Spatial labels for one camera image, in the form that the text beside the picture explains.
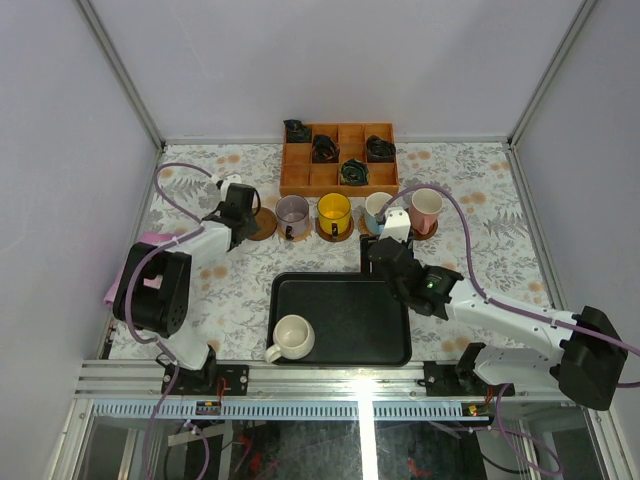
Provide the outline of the dark wooden coaster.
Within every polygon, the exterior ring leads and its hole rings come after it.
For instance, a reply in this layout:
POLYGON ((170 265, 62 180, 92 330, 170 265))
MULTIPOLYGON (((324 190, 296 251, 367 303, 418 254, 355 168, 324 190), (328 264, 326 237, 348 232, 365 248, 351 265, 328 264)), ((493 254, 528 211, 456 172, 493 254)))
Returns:
POLYGON ((429 230, 426 233, 421 233, 420 231, 411 228, 411 233, 413 235, 413 238, 416 241, 422 241, 422 240, 428 240, 431 237, 433 237, 435 235, 435 233, 437 232, 438 229, 438 221, 435 220, 429 227, 429 230))
POLYGON ((354 219, 353 217, 350 217, 347 229, 337 236, 333 236, 332 234, 329 234, 323 231, 320 225, 319 218, 315 219, 315 229, 316 229, 316 233, 326 242, 331 242, 331 243, 343 242, 347 240, 354 231, 354 219))
POLYGON ((262 207, 255 215, 258 230, 249 235, 248 239, 252 241, 262 241, 268 239, 277 228, 277 218, 273 211, 266 207, 262 207))

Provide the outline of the pink cup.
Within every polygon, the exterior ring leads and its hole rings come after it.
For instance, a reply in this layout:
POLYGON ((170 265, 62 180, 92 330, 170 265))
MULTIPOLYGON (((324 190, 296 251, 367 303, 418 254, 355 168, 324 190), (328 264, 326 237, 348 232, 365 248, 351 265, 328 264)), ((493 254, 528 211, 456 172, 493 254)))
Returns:
POLYGON ((412 228, 419 234, 427 234, 437 222, 442 207, 443 200, 437 191, 428 188, 416 190, 409 206, 412 228))

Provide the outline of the light blue cup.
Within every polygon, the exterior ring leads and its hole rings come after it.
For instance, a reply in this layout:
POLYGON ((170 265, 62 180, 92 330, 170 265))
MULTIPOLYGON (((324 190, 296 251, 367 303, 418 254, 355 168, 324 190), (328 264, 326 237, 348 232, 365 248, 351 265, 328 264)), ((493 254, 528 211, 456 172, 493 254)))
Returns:
POLYGON ((379 224, 376 215, 380 212, 386 202, 391 199, 392 196, 386 192, 375 192, 369 195, 365 199, 364 203, 364 218, 365 225, 368 231, 372 235, 380 235, 384 229, 383 224, 379 224))

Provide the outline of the yellow cup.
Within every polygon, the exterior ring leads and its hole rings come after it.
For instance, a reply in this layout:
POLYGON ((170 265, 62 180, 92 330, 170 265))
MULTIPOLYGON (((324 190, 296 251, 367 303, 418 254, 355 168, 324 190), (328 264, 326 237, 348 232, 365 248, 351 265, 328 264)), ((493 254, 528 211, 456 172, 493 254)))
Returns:
POLYGON ((350 224, 351 203, 340 193, 323 195, 317 203, 320 229, 333 238, 344 234, 350 224))

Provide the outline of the purple cup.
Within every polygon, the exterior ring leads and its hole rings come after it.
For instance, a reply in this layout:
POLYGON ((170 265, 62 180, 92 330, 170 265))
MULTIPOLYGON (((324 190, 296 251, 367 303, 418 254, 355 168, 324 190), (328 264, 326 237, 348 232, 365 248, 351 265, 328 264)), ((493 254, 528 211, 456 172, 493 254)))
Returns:
POLYGON ((299 236, 310 224, 310 208, 307 200, 299 195, 287 195, 276 204, 278 226, 289 236, 299 236))

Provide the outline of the white cup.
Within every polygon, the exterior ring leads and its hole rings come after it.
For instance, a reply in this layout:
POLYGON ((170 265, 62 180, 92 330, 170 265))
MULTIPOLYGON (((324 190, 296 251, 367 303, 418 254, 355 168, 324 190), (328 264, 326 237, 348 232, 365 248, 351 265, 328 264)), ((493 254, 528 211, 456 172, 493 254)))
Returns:
POLYGON ((299 360, 306 357, 315 344, 315 331, 302 316, 286 315, 275 325, 272 334, 273 344, 265 351, 267 363, 280 358, 299 360))

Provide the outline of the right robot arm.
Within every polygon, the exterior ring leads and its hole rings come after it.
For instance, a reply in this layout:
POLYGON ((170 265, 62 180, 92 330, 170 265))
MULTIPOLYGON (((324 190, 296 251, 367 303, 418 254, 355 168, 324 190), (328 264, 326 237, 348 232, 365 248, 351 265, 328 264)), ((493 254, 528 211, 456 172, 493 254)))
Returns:
POLYGON ((411 249, 391 237, 365 237, 362 243, 373 272, 409 309, 519 342, 517 348, 469 344, 455 372, 463 392, 474 395, 504 384, 555 387, 589 409, 610 407, 622 387, 629 349, 601 310, 586 306, 574 313, 510 303, 453 270, 420 264, 411 249))

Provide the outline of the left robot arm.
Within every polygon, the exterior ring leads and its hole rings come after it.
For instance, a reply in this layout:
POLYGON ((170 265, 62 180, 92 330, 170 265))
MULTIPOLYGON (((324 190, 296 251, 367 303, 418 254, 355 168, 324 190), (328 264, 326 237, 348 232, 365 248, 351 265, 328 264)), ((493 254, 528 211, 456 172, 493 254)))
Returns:
POLYGON ((131 247, 112 303, 114 317, 127 324, 131 336, 157 344, 201 395, 217 387, 219 371, 209 364, 213 349, 187 322, 192 274, 256 233, 261 210, 259 193, 249 185, 225 182, 221 193, 216 209, 194 231, 131 247))

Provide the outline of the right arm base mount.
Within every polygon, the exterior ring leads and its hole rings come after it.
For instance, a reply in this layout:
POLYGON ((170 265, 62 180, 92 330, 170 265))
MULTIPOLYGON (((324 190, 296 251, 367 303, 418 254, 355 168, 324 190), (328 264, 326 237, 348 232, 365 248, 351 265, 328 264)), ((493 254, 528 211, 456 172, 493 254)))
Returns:
POLYGON ((424 361, 423 378, 416 383, 426 390, 428 397, 488 397, 496 396, 502 385, 488 381, 488 373, 479 374, 480 367, 490 363, 514 360, 520 348, 500 348, 483 342, 469 343, 456 363, 424 361))

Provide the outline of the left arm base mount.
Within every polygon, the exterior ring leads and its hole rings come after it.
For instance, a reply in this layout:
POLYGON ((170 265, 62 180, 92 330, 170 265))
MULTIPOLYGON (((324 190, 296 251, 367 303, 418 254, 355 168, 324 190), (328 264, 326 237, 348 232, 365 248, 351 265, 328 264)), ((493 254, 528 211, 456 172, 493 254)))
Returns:
POLYGON ((177 380, 169 387, 174 367, 164 354, 159 354, 155 362, 164 368, 162 392, 170 395, 204 395, 215 397, 246 396, 249 384, 249 366, 243 364, 219 364, 216 351, 208 346, 208 355, 203 368, 188 370, 180 368, 177 380))

